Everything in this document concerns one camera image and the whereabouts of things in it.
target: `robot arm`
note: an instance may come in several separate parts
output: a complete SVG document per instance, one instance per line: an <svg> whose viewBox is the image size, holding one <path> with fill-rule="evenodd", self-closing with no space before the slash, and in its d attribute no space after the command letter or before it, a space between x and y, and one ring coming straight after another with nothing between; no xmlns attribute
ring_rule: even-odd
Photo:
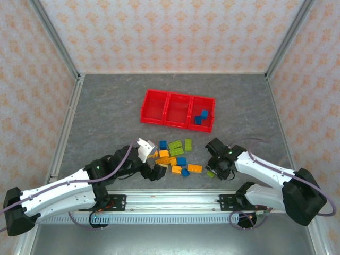
<svg viewBox="0 0 340 255"><path fill-rule="evenodd" d="M140 172L145 179L159 180L165 175L166 167L158 164L153 169L146 163L148 155L152 155L157 147L151 141L139 139L139 148L132 147L122 167L110 178L101 182L69 183L72 180L95 180L109 175L122 161L129 146L124 146L113 155L92 161L89 165L72 175L54 183L20 191L15 187L7 191L4 208L15 202L30 198L21 205L15 206L5 212L7 232L9 236L20 235L32 229L48 217L75 210L95 211L105 208L110 202L105 186L113 184L121 176L129 176ZM56 188L56 184L67 183Z"/></svg>
<svg viewBox="0 0 340 255"><path fill-rule="evenodd" d="M250 203L285 211L295 222L307 226L326 204L327 199L310 186L297 181L285 173L304 179L319 187L312 174L301 168L299 171L276 166L258 157L250 158L246 149L240 146L229 148L214 138L206 145L212 155L206 169L221 180L226 180L231 171L251 175L272 188L262 187L252 182L245 183L236 193L239 204ZM268 167L280 171L274 172Z"/></svg>

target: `gray floor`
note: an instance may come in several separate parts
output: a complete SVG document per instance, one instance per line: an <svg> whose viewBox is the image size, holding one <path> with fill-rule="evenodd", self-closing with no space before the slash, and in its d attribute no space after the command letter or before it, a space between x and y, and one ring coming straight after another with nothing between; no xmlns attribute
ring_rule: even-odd
<svg viewBox="0 0 340 255"><path fill-rule="evenodd" d="M272 214L258 229L229 224L117 225L103 232L40 225L31 254L313 255L308 229Z"/></svg>
<svg viewBox="0 0 340 255"><path fill-rule="evenodd" d="M216 98L212 133L140 123L140 109L147 89L177 91ZM272 143L254 149L257 156L289 167L284 140L273 102L262 74L87 74L71 127L59 179L92 160L141 137L159 143L192 138L188 163L206 165L210 155L204 146L214 137L225 144L244 137L271 138ZM243 141L239 145L249 146ZM246 181L259 181L237 174L230 182L202 174L188 178L170 171L156 182L139 174L118 180L113 189L238 189Z"/></svg>

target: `patterned wall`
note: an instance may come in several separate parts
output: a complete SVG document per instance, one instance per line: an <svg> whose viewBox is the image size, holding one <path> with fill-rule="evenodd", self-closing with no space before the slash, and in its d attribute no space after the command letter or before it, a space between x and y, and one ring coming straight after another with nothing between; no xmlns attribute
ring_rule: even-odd
<svg viewBox="0 0 340 255"><path fill-rule="evenodd" d="M340 208L338 0L316 1L271 86L297 165L311 170ZM334 254L339 254L340 213L327 223Z"/></svg>
<svg viewBox="0 0 340 255"><path fill-rule="evenodd" d="M303 0L42 0L80 72L262 72Z"/></svg>
<svg viewBox="0 0 340 255"><path fill-rule="evenodd" d="M74 79L27 0L2 1L0 16L2 204L10 188L43 185ZM0 253L13 254L17 241L1 233Z"/></svg>

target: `red bin compartment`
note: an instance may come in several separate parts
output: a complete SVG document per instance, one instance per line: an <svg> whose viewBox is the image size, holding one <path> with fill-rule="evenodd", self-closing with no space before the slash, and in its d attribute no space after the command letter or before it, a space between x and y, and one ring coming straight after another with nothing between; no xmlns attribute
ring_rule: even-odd
<svg viewBox="0 0 340 255"><path fill-rule="evenodd" d="M195 124L195 116L208 110L202 125ZM141 122L175 126L183 129L211 132L215 120L215 99L183 93L149 89L142 109Z"/></svg>

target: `enclosure wall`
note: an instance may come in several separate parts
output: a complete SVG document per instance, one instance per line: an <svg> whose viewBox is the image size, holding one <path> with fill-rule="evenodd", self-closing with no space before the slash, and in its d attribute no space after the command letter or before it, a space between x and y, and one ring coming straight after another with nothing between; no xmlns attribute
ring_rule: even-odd
<svg viewBox="0 0 340 255"><path fill-rule="evenodd" d="M0 201L43 185L74 79L27 0L0 4ZM1 215L1 227L5 226ZM18 239L0 234L1 254Z"/></svg>
<svg viewBox="0 0 340 255"><path fill-rule="evenodd" d="M303 0L42 3L79 72L264 73Z"/></svg>
<svg viewBox="0 0 340 255"><path fill-rule="evenodd" d="M319 0L270 81L290 151L340 207L340 7ZM340 213L325 219L333 254Z"/></svg>

